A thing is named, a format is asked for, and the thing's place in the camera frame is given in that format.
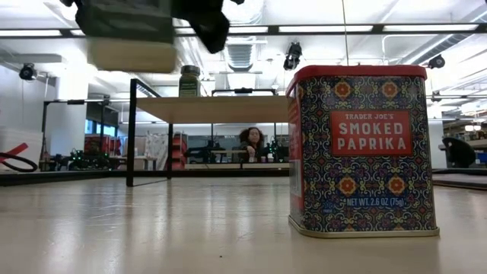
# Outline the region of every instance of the floral pattern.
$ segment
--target floral pattern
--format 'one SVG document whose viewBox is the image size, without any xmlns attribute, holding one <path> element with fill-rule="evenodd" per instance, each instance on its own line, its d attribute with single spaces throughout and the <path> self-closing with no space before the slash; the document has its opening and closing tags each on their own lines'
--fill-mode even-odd
<svg viewBox="0 0 487 274">
<path fill-rule="evenodd" d="M 347 82 L 342 81 L 335 86 L 335 94 L 341 99 L 345 99 L 350 95 L 350 85 Z"/>
<path fill-rule="evenodd" d="M 351 177 L 343 177 L 339 183 L 340 191 L 346 196 L 352 195 L 357 189 L 357 183 Z"/>
<path fill-rule="evenodd" d="M 297 88 L 304 207 L 295 221 L 318 232 L 436 229 L 424 80 L 321 76 Z M 334 157 L 331 110 L 409 110 L 412 155 Z"/>
<path fill-rule="evenodd" d="M 387 187 L 390 192 L 399 195 L 403 193 L 404 189 L 406 188 L 406 183 L 404 183 L 403 179 L 399 178 L 398 176 L 394 176 L 389 180 L 389 186 Z"/>
</svg>

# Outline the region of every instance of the window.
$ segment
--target window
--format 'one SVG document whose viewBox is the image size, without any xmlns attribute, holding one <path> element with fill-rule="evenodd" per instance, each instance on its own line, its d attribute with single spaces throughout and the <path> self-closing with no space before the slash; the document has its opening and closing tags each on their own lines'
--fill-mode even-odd
<svg viewBox="0 0 487 274">
<path fill-rule="evenodd" d="M 115 137 L 116 128 L 114 126 L 104 126 L 103 134 Z M 97 124 L 97 134 L 101 133 L 101 125 Z"/>
<path fill-rule="evenodd" d="M 94 122 L 91 120 L 84 121 L 84 134 L 92 134 L 93 133 L 93 124 Z"/>
</svg>

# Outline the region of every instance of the table leg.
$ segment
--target table leg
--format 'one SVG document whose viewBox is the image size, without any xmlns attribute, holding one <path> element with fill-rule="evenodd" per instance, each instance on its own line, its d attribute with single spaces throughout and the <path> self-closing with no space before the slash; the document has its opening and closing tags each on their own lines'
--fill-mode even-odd
<svg viewBox="0 0 487 274">
<path fill-rule="evenodd" d="M 169 124 L 167 133 L 167 179 L 173 176 L 173 124 Z"/>
<path fill-rule="evenodd" d="M 135 115 L 137 113 L 137 80 L 130 80 L 129 134 L 127 136 L 127 178 L 126 185 L 134 186 L 135 162 Z"/>
</svg>

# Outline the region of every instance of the red box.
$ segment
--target red box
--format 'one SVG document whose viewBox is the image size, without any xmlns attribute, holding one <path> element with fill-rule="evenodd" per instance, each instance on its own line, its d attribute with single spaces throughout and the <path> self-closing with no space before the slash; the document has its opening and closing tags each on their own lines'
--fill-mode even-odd
<svg viewBox="0 0 487 274">
<path fill-rule="evenodd" d="M 425 79 L 414 65 L 308 66 L 295 74 L 286 94 L 289 217 L 301 233 L 438 234 Z"/>
</svg>

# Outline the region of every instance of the desk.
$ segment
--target desk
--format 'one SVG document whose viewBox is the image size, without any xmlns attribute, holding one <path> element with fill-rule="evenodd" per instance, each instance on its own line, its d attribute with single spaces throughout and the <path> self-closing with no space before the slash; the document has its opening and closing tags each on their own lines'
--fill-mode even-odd
<svg viewBox="0 0 487 274">
<path fill-rule="evenodd" d="M 234 151 L 210 151 L 213 154 L 220 154 L 220 163 L 223 162 L 223 155 L 227 154 L 240 154 L 240 153 L 247 153 L 244 150 L 234 150 Z"/>
<path fill-rule="evenodd" d="M 289 169 L 289 163 L 249 163 L 249 164 L 186 164 L 187 170 L 211 170 L 211 169 Z"/>
<path fill-rule="evenodd" d="M 110 159 L 116 159 L 116 160 L 125 161 L 125 165 L 128 166 L 128 164 L 126 163 L 127 162 L 127 157 L 124 157 L 124 156 L 115 156 L 115 157 L 110 157 Z M 142 161 L 144 161 L 144 170 L 149 170 L 149 162 L 150 161 L 152 162 L 152 170 L 156 170 L 156 168 L 157 168 L 157 162 L 158 162 L 158 159 L 157 158 L 146 157 L 146 156 L 135 156 L 134 157 L 134 160 L 142 160 Z"/>
<path fill-rule="evenodd" d="M 155 97 L 137 98 L 142 87 Z M 167 179 L 173 170 L 175 123 L 287 123 L 288 99 L 283 96 L 161 97 L 138 79 L 130 81 L 126 185 L 134 186 L 135 114 L 137 108 L 169 123 Z"/>
</svg>

